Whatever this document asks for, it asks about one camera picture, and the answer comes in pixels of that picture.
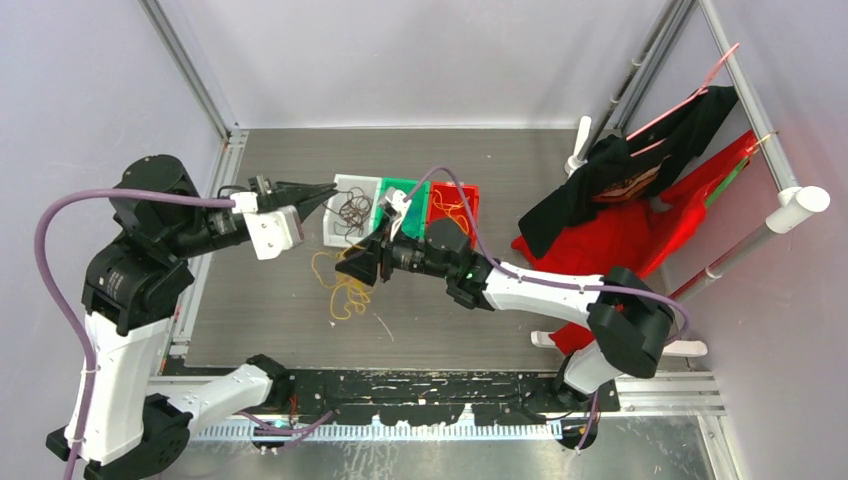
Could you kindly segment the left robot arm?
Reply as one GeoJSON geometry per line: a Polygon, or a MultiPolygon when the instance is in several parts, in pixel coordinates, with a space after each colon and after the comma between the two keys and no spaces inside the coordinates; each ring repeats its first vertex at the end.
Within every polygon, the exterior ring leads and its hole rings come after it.
{"type": "Polygon", "coordinates": [[[36,228],[37,267],[84,352],[72,417],[46,439],[68,470],[83,462],[87,479],[155,476],[194,436],[227,417],[292,406],[290,372],[262,354],[181,394],[152,393],[148,384],[178,301],[194,283],[190,260],[243,243],[260,260],[276,258],[303,242],[303,221],[336,192],[333,183],[257,176],[225,197],[204,198],[184,164],[160,154],[133,162],[112,188],[76,192],[48,207],[36,228]],[[64,207],[99,198],[110,201],[120,232],[87,267],[78,318],[47,263],[46,234],[64,207]]]}

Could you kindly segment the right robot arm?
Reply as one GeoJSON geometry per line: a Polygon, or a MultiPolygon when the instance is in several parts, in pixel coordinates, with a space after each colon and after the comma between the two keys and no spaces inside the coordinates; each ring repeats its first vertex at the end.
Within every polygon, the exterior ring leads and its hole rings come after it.
{"type": "Polygon", "coordinates": [[[673,324],[672,309],[632,271],[567,276],[490,260],[451,220],[437,220],[416,239],[390,233],[388,221],[343,254],[335,269],[368,286],[396,270],[440,278],[467,309],[540,314],[588,330],[588,345],[567,355],[555,384],[558,403],[582,409],[594,392],[621,376],[650,379],[673,324]]]}

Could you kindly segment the white plastic bin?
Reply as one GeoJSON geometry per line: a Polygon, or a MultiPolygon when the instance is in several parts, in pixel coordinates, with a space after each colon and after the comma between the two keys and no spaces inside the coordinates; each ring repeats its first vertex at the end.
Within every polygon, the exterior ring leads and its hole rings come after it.
{"type": "Polygon", "coordinates": [[[382,178],[336,174],[333,182],[338,193],[324,203],[323,245],[345,249],[373,232],[382,178]]]}

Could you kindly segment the red plastic bin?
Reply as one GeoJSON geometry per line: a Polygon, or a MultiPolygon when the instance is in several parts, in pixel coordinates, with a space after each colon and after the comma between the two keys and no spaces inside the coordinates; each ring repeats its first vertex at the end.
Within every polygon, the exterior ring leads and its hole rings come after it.
{"type": "Polygon", "coordinates": [[[432,182],[425,225],[429,227],[436,220],[449,218],[469,236],[471,245],[475,246],[477,235],[471,228],[470,219],[478,220],[479,188],[476,185],[465,185],[462,187],[462,191],[470,206],[471,214],[466,211],[465,202],[453,183],[432,182]]]}

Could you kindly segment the red shirt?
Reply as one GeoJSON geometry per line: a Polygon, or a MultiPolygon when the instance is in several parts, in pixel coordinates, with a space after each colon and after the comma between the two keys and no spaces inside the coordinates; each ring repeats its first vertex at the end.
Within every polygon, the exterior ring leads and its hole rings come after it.
{"type": "Polygon", "coordinates": [[[746,132],[661,192],[656,199],[668,206],[664,211],[648,199],[611,207],[586,224],[565,229],[540,259],[521,236],[511,248],[535,270],[581,276],[624,267],[644,279],[695,234],[707,215],[705,198],[756,141],[752,131],[746,132]]]}

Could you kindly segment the black shirt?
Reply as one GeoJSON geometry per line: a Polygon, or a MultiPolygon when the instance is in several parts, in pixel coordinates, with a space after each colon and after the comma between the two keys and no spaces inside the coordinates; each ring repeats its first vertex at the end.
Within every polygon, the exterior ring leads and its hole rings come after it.
{"type": "Polygon", "coordinates": [[[585,165],[519,219],[519,244],[540,259],[566,228],[612,205],[658,195],[703,154],[737,102],[733,87],[708,86],[630,137],[598,141],[585,165]]]}

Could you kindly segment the white rack base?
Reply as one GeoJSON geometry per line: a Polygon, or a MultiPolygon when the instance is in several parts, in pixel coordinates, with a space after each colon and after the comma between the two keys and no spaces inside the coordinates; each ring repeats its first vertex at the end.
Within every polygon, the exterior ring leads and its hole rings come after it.
{"type": "MultiPolygon", "coordinates": [[[[553,349],[556,347],[550,338],[550,332],[535,330],[530,333],[533,346],[553,349]]],[[[702,341],[676,340],[663,350],[664,357],[698,358],[708,354],[708,347],[702,341]]]]}

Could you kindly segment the green hanger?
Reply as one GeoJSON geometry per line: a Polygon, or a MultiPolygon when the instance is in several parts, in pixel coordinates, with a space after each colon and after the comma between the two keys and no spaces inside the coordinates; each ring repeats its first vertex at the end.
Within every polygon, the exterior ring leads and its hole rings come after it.
{"type": "Polygon", "coordinates": [[[777,133],[777,130],[769,132],[744,150],[744,154],[741,156],[734,168],[728,172],[722,181],[711,191],[710,195],[705,198],[705,208],[709,208],[730,186],[736,177],[751,163],[752,157],[760,150],[760,145],[777,133]]]}

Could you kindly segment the pink hanger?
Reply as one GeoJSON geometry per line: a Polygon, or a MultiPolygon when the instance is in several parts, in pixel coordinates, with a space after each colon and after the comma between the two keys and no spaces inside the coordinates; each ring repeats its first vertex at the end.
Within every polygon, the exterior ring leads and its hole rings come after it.
{"type": "Polygon", "coordinates": [[[699,96],[706,94],[708,89],[709,89],[709,86],[711,85],[711,82],[717,76],[719,70],[725,65],[725,63],[735,53],[735,51],[739,48],[739,46],[740,46],[740,43],[737,42],[737,43],[733,44],[731,47],[729,47],[724,52],[722,57],[707,72],[707,74],[704,77],[703,83],[696,90],[694,90],[685,100],[681,101],[680,103],[678,103],[674,107],[669,108],[667,111],[665,111],[661,115],[657,116],[656,118],[654,118],[650,122],[646,123],[645,125],[643,125],[639,129],[637,129],[636,131],[628,134],[625,137],[625,139],[627,141],[631,141],[631,140],[635,139],[636,137],[640,136],[646,130],[653,128],[658,123],[664,121],[667,117],[669,117],[672,114],[680,111],[684,106],[688,105],[689,103],[691,103],[693,100],[695,100],[699,96]]]}

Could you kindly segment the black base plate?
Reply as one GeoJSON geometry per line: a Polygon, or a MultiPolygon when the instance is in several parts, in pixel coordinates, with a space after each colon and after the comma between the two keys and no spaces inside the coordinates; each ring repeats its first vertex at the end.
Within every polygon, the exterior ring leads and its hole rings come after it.
{"type": "Polygon", "coordinates": [[[565,392],[558,374],[534,371],[292,371],[286,393],[249,408],[303,423],[324,414],[337,425],[448,426],[468,411],[476,426],[540,425],[590,411],[565,392]]]}

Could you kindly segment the white rack post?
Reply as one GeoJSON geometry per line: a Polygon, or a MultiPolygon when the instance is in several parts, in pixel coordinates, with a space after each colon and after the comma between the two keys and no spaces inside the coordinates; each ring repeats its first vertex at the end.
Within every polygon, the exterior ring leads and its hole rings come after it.
{"type": "Polygon", "coordinates": [[[585,153],[583,152],[583,150],[587,144],[588,137],[591,132],[591,125],[592,119],[590,116],[582,116],[580,118],[576,132],[573,152],[564,164],[564,172],[568,177],[570,177],[576,170],[586,164],[586,160],[584,158],[585,153]]]}

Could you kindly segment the metal clothes rail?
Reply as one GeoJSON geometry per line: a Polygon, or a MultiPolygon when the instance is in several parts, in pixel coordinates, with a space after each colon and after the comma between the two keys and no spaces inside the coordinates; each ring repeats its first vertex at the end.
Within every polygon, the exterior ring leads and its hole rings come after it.
{"type": "Polygon", "coordinates": [[[729,57],[725,61],[725,69],[774,181],[779,206],[763,220],[761,225],[674,291],[671,298],[679,302],[693,297],[721,279],[724,274],[769,240],[790,233],[813,215],[826,211],[831,202],[831,197],[825,189],[818,186],[803,186],[799,182],[781,141],[777,138],[777,131],[754,84],[744,72],[741,61],[729,57]]]}

